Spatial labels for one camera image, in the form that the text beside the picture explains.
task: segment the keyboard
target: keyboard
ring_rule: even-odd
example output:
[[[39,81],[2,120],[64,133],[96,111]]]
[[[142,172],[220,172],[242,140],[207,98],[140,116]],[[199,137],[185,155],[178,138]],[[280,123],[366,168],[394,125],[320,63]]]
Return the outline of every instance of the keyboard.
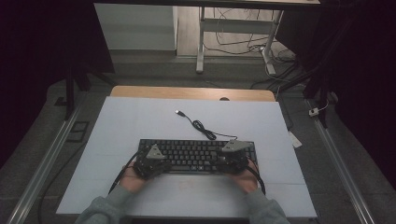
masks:
[[[202,140],[163,140],[140,139],[139,150],[157,144],[165,160],[171,162],[172,167],[165,173],[172,174],[218,174],[216,166],[209,161],[217,160],[217,149],[224,147],[228,141]],[[245,152],[256,164],[256,149],[254,142]]]

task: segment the table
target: table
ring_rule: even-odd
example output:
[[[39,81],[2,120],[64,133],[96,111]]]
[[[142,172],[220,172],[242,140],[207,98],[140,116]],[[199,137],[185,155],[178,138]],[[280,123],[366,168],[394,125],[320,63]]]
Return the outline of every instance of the table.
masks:
[[[219,101],[223,97],[231,101]],[[205,140],[175,115],[176,109],[218,133],[254,141],[267,197],[276,199],[288,217],[317,216],[270,91],[166,87],[113,89],[57,213],[79,214],[93,198],[106,196],[120,164],[132,156],[141,138]],[[224,175],[160,175],[126,204],[126,212],[133,217],[246,218],[243,197]]]

